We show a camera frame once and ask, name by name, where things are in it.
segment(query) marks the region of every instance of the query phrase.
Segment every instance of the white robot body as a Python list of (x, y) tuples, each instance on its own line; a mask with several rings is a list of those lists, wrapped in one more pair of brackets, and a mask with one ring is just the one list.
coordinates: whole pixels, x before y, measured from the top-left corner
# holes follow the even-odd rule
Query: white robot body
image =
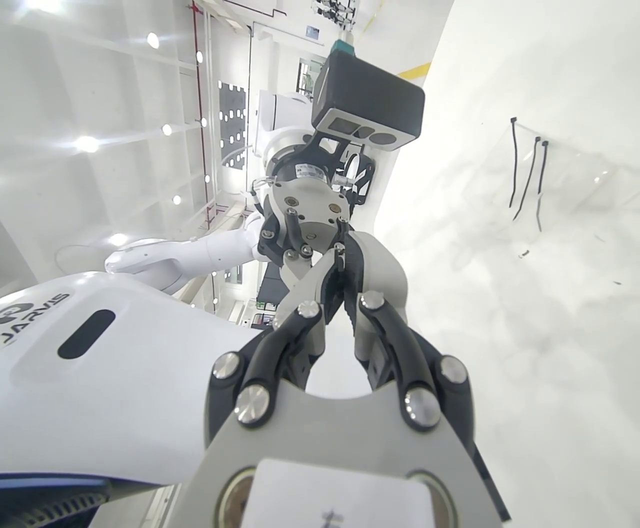
[(172, 295), (191, 279), (212, 271), (267, 260), (258, 252), (264, 218), (251, 213), (242, 229), (213, 232), (186, 242), (147, 239), (112, 253), (104, 263), (109, 273), (129, 273), (153, 288)]
[[(96, 312), (106, 320), (87, 323)], [(206, 448), (213, 363), (256, 333), (126, 274), (83, 273), (1, 299), (0, 477), (188, 480)]]

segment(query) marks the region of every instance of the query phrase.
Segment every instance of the white label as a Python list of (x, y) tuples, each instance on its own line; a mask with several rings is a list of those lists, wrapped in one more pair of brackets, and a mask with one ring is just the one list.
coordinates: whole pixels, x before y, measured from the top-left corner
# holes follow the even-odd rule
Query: white label
[(367, 473), (264, 459), (242, 528), (435, 528), (429, 488)]
[(326, 174), (320, 167), (299, 163), (296, 165), (296, 178), (317, 178), (326, 183)]
[(0, 308), (0, 348), (15, 343), (28, 328), (71, 295), (71, 292), (59, 292), (39, 300), (25, 295), (19, 301)]

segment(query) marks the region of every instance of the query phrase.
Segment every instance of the black cable tie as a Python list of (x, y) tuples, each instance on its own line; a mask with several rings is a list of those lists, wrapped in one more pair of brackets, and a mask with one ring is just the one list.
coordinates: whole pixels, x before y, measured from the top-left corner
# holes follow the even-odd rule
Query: black cable tie
[(542, 154), (542, 168), (540, 169), (540, 179), (538, 180), (538, 205), (536, 206), (536, 221), (538, 222), (538, 231), (542, 233), (542, 224), (540, 223), (540, 202), (542, 201), (542, 178), (545, 175), (545, 167), (547, 165), (547, 148), (549, 142), (547, 140), (542, 142), (544, 147), (544, 153)]
[(524, 192), (522, 193), (522, 199), (520, 200), (520, 207), (516, 212), (516, 216), (513, 217), (513, 220), (518, 218), (520, 211), (522, 211), (522, 206), (524, 204), (524, 199), (527, 196), (527, 190), (529, 189), (529, 183), (531, 182), (531, 175), (533, 174), (533, 167), (536, 164), (536, 149), (538, 147), (538, 143), (540, 142), (540, 136), (536, 136), (536, 141), (533, 143), (533, 159), (531, 160), (531, 168), (529, 169), (529, 177), (527, 178), (527, 183), (524, 186)]
[(518, 142), (516, 141), (516, 121), (517, 117), (511, 118), (511, 134), (513, 135), (513, 190), (511, 192), (511, 199), (509, 200), (509, 209), (513, 205), (513, 198), (516, 195), (516, 175), (518, 173)]

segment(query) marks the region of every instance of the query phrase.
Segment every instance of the transparent plastic sheet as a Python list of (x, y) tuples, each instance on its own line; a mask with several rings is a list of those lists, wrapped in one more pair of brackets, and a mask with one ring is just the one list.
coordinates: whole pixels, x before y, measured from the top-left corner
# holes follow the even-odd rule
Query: transparent plastic sheet
[[(604, 212), (622, 205), (621, 198), (614, 198), (616, 193), (611, 192), (618, 168), (606, 159), (579, 152), (517, 123), (515, 134), (518, 145), (515, 192), (511, 126), (463, 190), (465, 202), (475, 210), (476, 218), (487, 219), (483, 226), (485, 234), (498, 240), (532, 244), (576, 214), (593, 208)], [(537, 143), (532, 168), (538, 136), (541, 141)], [(540, 184), (545, 140), (547, 159)]]

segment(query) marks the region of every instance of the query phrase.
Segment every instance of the metal screw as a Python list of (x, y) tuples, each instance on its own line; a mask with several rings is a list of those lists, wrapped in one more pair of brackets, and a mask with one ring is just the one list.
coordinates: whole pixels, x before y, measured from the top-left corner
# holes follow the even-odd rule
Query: metal screw
[(464, 383), (468, 378), (464, 363), (453, 356), (444, 356), (440, 360), (440, 370), (451, 383)]
[(378, 310), (382, 308), (382, 305), (385, 303), (385, 298), (379, 291), (369, 290), (362, 294), (360, 302), (362, 303), (362, 306), (369, 310)]
[(320, 305), (315, 301), (302, 301), (298, 305), (298, 313), (305, 319), (313, 319), (320, 313)]
[(241, 424), (253, 424), (269, 408), (269, 391), (262, 385), (249, 385), (238, 395), (234, 413)]
[(404, 408), (411, 420), (422, 427), (433, 427), (440, 421), (440, 403), (434, 393), (424, 387), (413, 387), (404, 395)]
[(227, 352), (222, 354), (213, 363), (213, 376), (217, 380), (225, 380), (230, 378), (236, 373), (238, 365), (240, 364), (240, 357), (235, 352)]

